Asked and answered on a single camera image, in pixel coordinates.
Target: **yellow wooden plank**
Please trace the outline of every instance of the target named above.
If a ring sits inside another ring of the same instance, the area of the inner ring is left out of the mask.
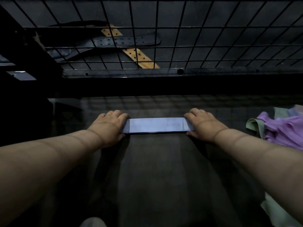
[[[118,29],[111,29],[111,30],[114,37],[122,36],[122,33],[120,33]],[[109,28],[102,29],[102,33],[107,37],[111,37],[111,32]],[[127,48],[127,49],[123,49],[122,51],[126,55],[128,55],[133,61],[137,62],[136,50],[138,55],[138,63],[141,68],[160,68],[159,65],[157,64],[154,65],[154,62],[148,56],[146,56],[140,49]]]

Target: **metal grid panel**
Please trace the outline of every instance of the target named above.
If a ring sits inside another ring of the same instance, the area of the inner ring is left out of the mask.
[[[137,35],[156,31],[160,45],[138,48],[152,59],[142,62],[155,61],[161,68],[301,66],[303,60],[303,0],[0,1],[26,29],[43,30],[56,23],[51,28],[60,33],[69,28],[61,26],[68,21],[104,20],[115,25],[110,29],[132,35],[135,48]],[[104,27],[77,28],[95,46],[91,34]],[[60,50],[69,48],[86,47],[46,47],[61,56]],[[120,52],[124,48],[59,63],[65,69],[138,68]]]

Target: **hole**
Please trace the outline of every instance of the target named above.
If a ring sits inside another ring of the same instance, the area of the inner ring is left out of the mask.
[[[182,76],[184,74],[184,70],[183,69],[178,69],[177,74]]]

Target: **purple towel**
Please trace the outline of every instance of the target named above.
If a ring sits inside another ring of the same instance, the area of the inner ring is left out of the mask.
[[[263,111],[257,119],[265,122],[265,140],[303,150],[303,116],[271,119]]]

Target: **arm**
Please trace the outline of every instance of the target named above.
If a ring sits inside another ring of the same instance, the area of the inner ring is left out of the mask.
[[[79,161],[125,135],[119,110],[100,114],[87,130],[0,147],[0,226],[32,205]]]
[[[303,153],[229,129],[204,110],[184,115],[191,135],[212,142],[239,162],[297,221],[303,223]]]

